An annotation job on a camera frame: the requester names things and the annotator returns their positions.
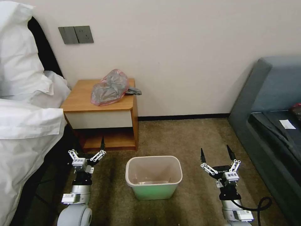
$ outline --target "baseboard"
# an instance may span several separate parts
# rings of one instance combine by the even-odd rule
[[[205,119],[205,118],[228,118],[229,115],[230,115],[230,113],[202,114],[202,115],[177,115],[177,116],[139,116],[138,117],[138,121]]]

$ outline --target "black headboard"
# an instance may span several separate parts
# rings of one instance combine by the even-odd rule
[[[44,70],[53,71],[58,75],[63,76],[50,44],[37,20],[32,17],[27,26],[34,35],[35,43],[37,44],[39,51],[38,55],[43,64]]]

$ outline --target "wall switch panel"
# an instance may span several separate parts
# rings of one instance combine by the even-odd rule
[[[78,44],[74,27],[59,27],[59,31],[65,44]]]
[[[79,43],[94,43],[90,26],[74,27]]]

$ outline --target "white wall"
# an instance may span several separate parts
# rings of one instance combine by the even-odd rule
[[[136,79],[140,116],[227,113],[261,56],[301,53],[300,0],[19,0],[35,5],[74,85],[119,68]],[[65,45],[59,26],[90,25]]]

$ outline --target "wooden nightstand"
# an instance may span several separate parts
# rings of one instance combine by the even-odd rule
[[[136,150],[138,145],[137,101],[125,95],[105,105],[91,104],[91,91],[99,79],[79,80],[62,104],[65,117],[85,153],[97,152],[104,136],[106,150]],[[135,80],[129,78],[130,86]]]

